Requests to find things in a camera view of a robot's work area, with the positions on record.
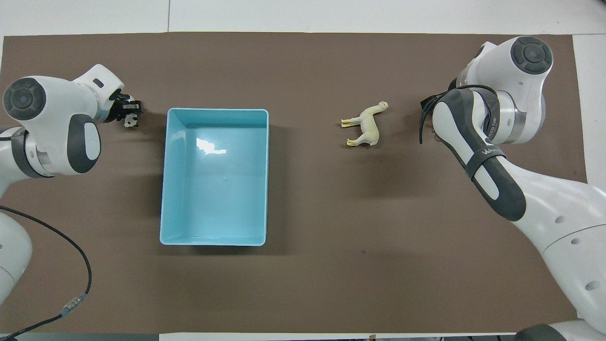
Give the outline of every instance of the white tile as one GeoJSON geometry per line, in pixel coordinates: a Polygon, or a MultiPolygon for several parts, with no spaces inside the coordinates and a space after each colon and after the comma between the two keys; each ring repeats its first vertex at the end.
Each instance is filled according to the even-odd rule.
{"type": "Polygon", "coordinates": [[[171,0],[169,31],[606,33],[600,0],[171,0]]]}
{"type": "Polygon", "coordinates": [[[587,182],[606,191],[606,35],[575,35],[573,44],[587,182]]]}
{"type": "Polygon", "coordinates": [[[2,0],[4,35],[165,32],[168,0],[2,0]]]}

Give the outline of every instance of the robotic arm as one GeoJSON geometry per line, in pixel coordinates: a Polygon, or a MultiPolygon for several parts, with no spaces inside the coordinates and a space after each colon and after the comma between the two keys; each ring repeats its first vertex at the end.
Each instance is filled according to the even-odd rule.
{"type": "Polygon", "coordinates": [[[541,128],[552,63],[551,50],[536,38],[487,42],[449,91],[422,103],[422,119],[433,111],[438,138],[494,211],[532,241],[584,319],[535,326],[517,339],[606,340],[606,194],[517,167],[497,147],[524,143],[541,128]]]}
{"type": "MultiPolygon", "coordinates": [[[[3,105],[21,126],[0,127],[0,197],[19,180],[88,172],[101,152],[96,125],[128,117],[125,127],[135,126],[142,112],[141,102],[122,94],[123,88],[100,64],[73,81],[15,81],[3,105]]],[[[0,213],[0,245],[1,305],[25,271],[32,243],[23,227],[0,213]]]]}

